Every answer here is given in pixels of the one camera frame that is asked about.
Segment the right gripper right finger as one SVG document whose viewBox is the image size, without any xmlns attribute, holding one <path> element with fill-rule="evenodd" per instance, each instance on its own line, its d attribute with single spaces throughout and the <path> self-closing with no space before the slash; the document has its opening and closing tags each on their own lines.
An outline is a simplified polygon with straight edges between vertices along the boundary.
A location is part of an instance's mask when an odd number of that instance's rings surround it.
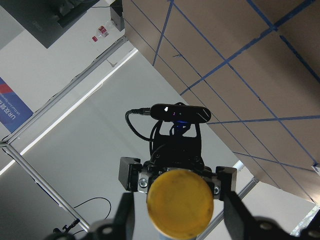
<svg viewBox="0 0 320 240">
<path fill-rule="evenodd" d="M 223 200 L 224 224 L 233 240 L 291 240 L 293 238 L 275 220 L 269 217 L 253 216 L 234 191 L 226 193 Z"/>
</svg>

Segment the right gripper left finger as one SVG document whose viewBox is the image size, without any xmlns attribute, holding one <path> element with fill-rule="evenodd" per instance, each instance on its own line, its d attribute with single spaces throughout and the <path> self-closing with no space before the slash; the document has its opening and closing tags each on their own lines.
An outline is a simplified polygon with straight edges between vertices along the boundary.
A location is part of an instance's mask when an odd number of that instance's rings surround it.
<svg viewBox="0 0 320 240">
<path fill-rule="evenodd" d="M 88 240 L 132 240 L 135 228 L 135 200 L 132 192 L 121 197 L 114 219 L 93 223 L 87 233 Z"/>
</svg>

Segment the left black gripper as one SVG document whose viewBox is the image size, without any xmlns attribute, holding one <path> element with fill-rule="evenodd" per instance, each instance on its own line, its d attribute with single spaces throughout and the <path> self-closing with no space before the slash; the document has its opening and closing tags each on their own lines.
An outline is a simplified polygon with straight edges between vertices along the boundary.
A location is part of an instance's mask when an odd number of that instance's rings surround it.
<svg viewBox="0 0 320 240">
<path fill-rule="evenodd" d="M 188 170 L 199 175 L 209 186 L 212 197 L 223 201 L 236 191 L 237 169 L 217 166 L 214 173 L 202 158 L 202 136 L 198 123 L 174 122 L 169 134 L 161 134 L 162 122 L 151 130 L 150 160 L 141 164 L 139 158 L 121 157 L 118 180 L 126 191 L 147 194 L 152 183 L 171 170 Z M 195 136 L 184 136 L 194 126 Z"/>
</svg>

